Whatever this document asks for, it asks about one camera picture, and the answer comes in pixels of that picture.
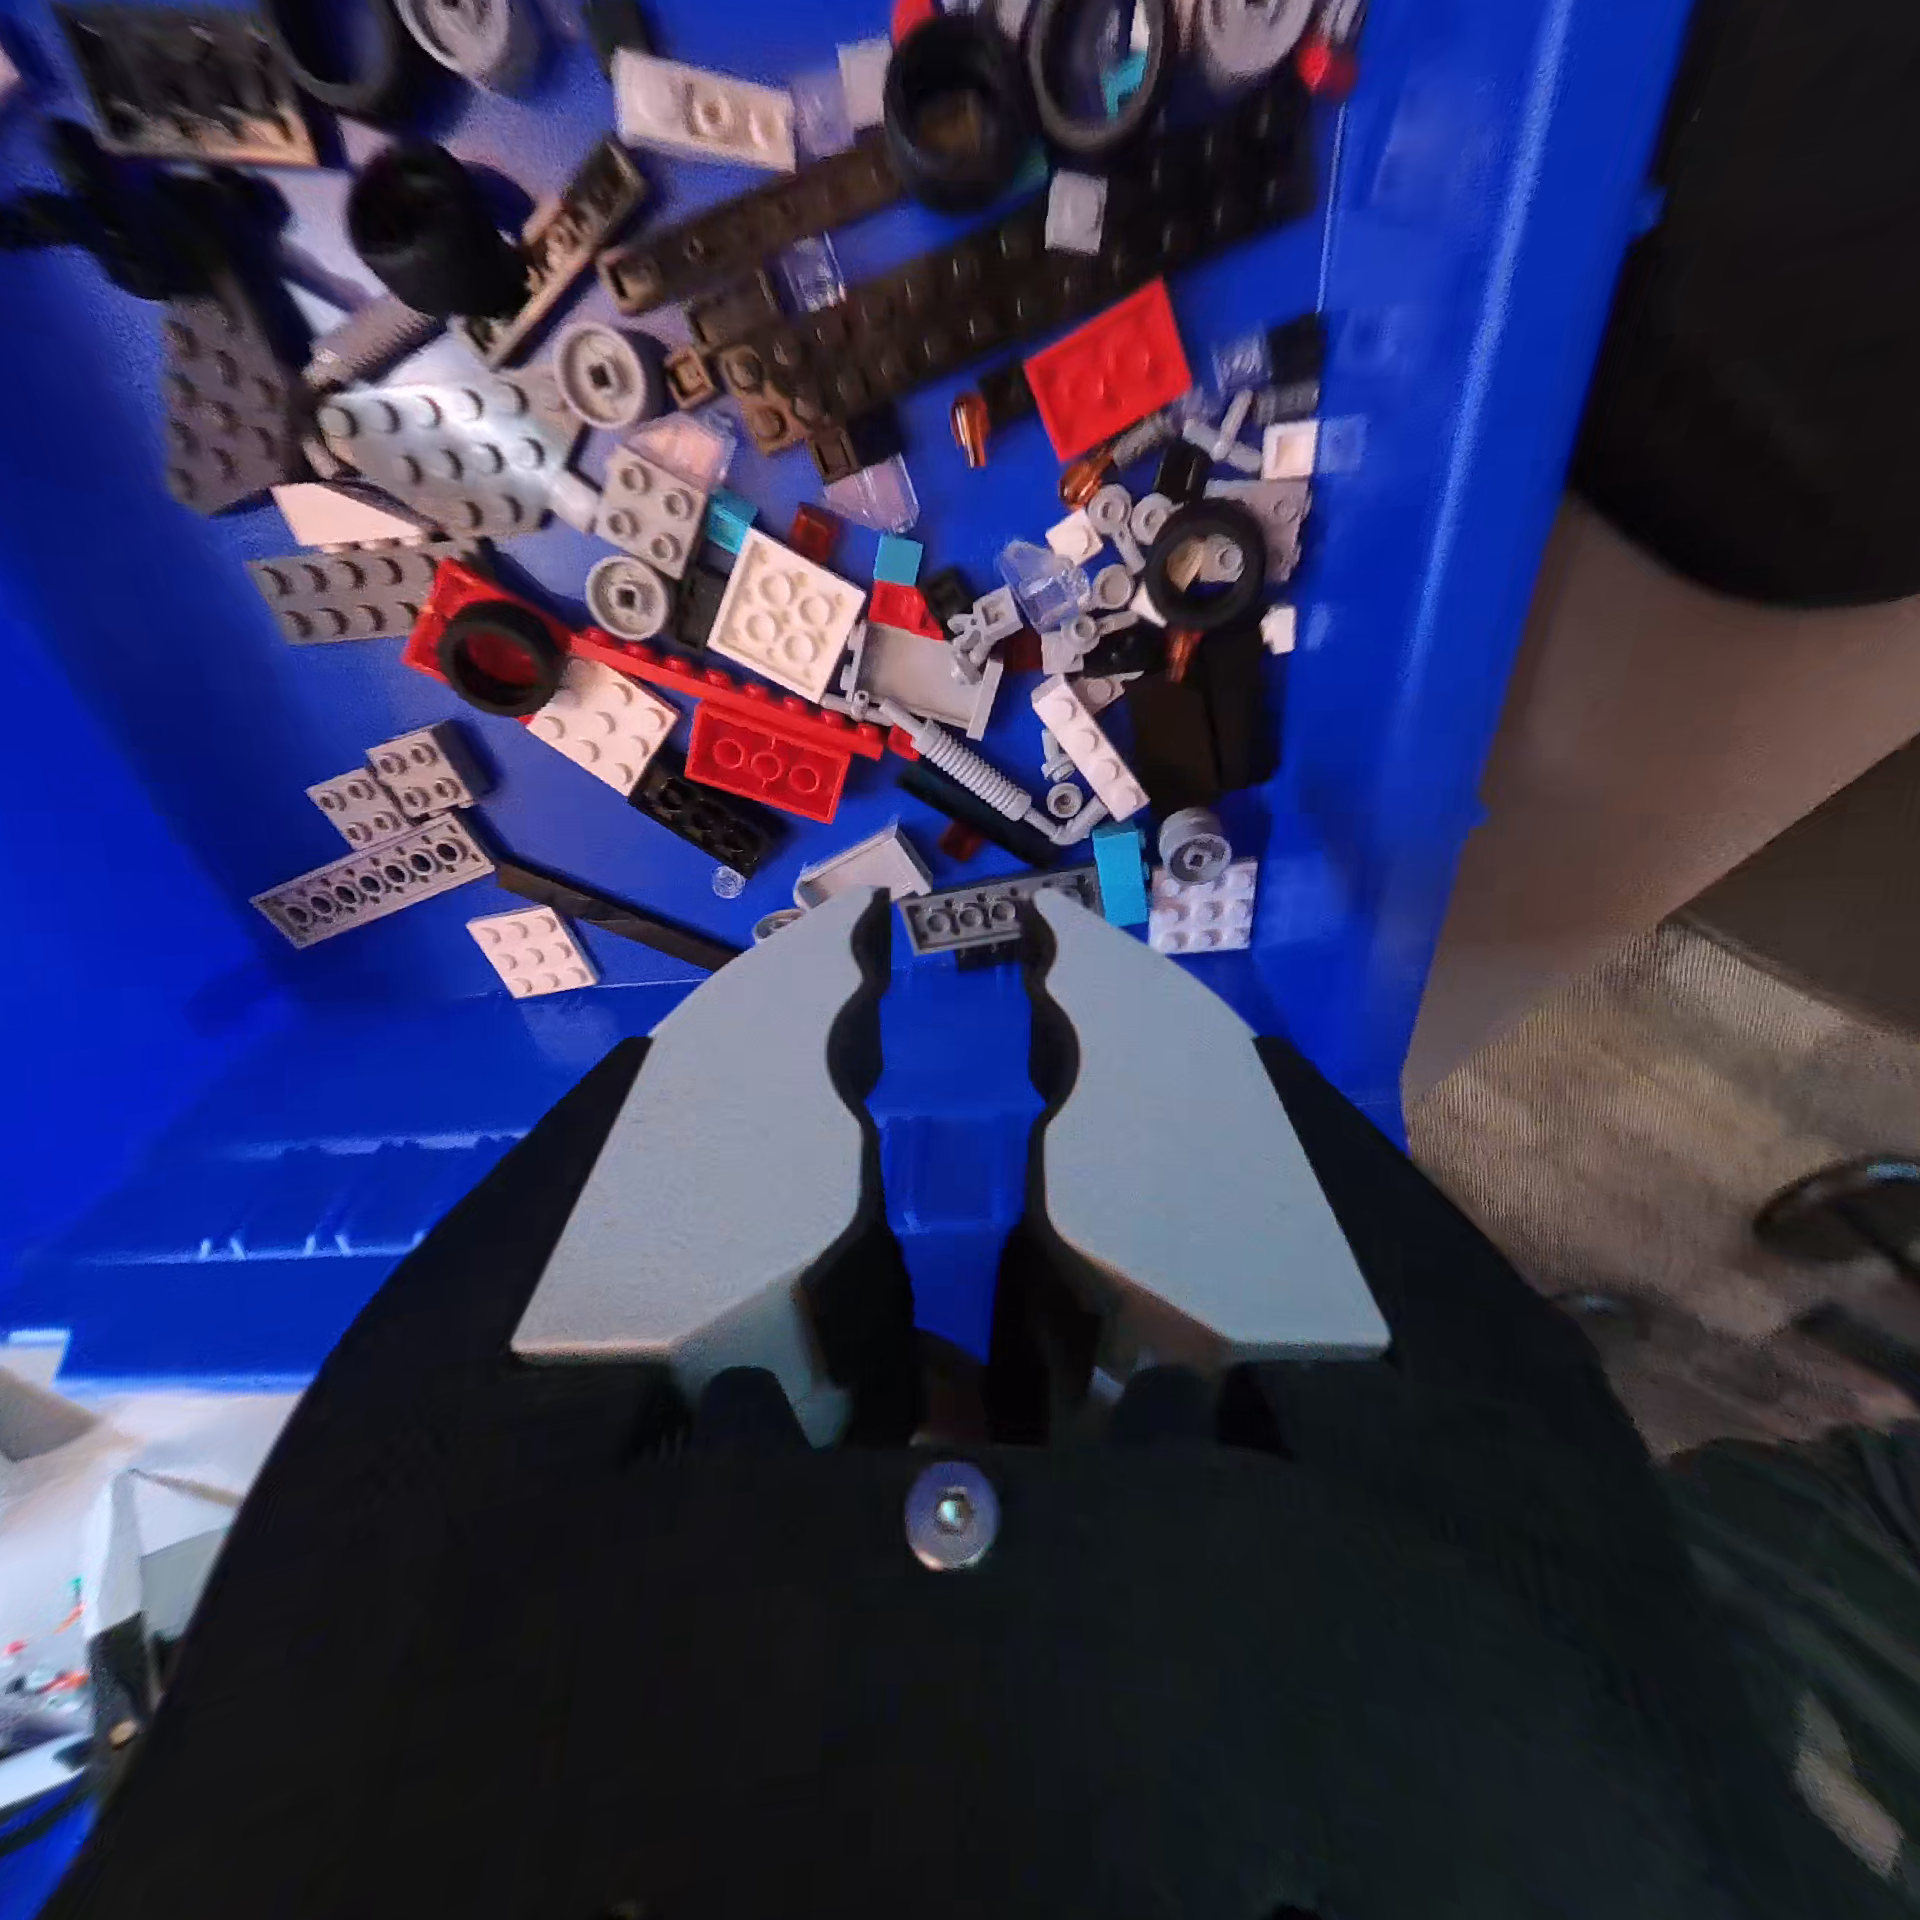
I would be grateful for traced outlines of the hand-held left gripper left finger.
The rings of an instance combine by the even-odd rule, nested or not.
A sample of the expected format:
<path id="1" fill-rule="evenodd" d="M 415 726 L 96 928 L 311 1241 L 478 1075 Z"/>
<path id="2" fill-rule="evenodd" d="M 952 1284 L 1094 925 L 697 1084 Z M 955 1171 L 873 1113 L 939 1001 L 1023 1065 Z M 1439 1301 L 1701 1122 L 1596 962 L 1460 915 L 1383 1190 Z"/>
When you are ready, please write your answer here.
<path id="1" fill-rule="evenodd" d="M 771 1375 L 814 1444 L 908 1439 L 914 1290 L 876 1089 L 893 904 L 855 887 L 652 1030 L 511 1333 L 528 1365 L 660 1367 L 683 1402 Z"/>

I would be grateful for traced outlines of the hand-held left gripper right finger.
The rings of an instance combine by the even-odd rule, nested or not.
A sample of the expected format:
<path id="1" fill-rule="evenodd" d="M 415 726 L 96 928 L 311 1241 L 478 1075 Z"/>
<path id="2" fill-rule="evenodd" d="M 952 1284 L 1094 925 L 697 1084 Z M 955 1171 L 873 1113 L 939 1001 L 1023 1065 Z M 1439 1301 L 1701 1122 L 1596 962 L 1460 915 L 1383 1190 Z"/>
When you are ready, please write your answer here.
<path id="1" fill-rule="evenodd" d="M 1020 911 L 1039 1115 L 991 1309 L 997 1436 L 1141 1375 L 1375 1362 L 1390 1328 L 1248 1020 L 1064 891 Z"/>

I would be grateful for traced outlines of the dark grey toy plate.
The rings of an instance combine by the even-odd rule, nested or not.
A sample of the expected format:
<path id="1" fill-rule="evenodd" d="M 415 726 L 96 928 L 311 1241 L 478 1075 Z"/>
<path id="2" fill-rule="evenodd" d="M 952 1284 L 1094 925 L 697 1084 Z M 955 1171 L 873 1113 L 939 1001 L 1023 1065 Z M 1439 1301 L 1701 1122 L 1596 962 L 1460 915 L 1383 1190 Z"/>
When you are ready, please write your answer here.
<path id="1" fill-rule="evenodd" d="M 1096 917 L 1104 912 L 1092 865 L 905 894 L 893 912 L 916 959 L 962 957 L 1020 946 L 1021 911 L 1048 894 L 1060 894 Z"/>

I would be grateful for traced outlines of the blue plastic bin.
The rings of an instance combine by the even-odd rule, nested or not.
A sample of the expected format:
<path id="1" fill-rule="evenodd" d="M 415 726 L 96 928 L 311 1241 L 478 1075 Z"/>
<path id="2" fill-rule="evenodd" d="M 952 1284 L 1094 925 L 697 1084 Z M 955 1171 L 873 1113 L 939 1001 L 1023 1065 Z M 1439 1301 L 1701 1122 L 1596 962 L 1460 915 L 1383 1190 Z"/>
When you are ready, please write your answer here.
<path id="1" fill-rule="evenodd" d="M 1309 217 L 1168 293 L 1188 361 L 1325 316 L 1275 775 L 1223 805 L 1252 946 L 1194 974 L 1397 1145 L 1402 1078 L 1689 5 L 1367 5 L 1314 124 Z M 246 572 L 274 510 L 159 468 L 156 307 L 76 253 L 3 259 L 3 1333 L 68 1380 L 305 1378 L 385 1275 L 611 1046 L 697 978 L 588 928 L 602 982 L 515 1001 L 473 883 L 297 950 L 252 899 L 345 852 L 307 787 L 455 720 L 476 834 L 744 946 L 794 878 L 898 826 L 905 758 L 777 809 L 738 896 L 696 851 L 394 638 L 286 643 Z"/>

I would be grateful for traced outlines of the black chair base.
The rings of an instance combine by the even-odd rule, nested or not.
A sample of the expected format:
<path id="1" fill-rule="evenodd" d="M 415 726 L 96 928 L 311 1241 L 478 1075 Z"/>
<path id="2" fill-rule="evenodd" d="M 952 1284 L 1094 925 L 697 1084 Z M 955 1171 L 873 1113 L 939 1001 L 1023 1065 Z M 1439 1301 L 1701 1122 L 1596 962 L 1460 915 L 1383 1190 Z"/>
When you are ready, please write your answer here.
<path id="1" fill-rule="evenodd" d="M 1859 1358 L 1916 1373 L 1916 1157 L 1872 1154 L 1815 1168 L 1770 1197 L 1750 1233 L 1757 1247 L 1800 1267 L 1872 1264 L 1882 1278 L 1868 1292 L 1831 1299 L 1797 1327 Z"/>

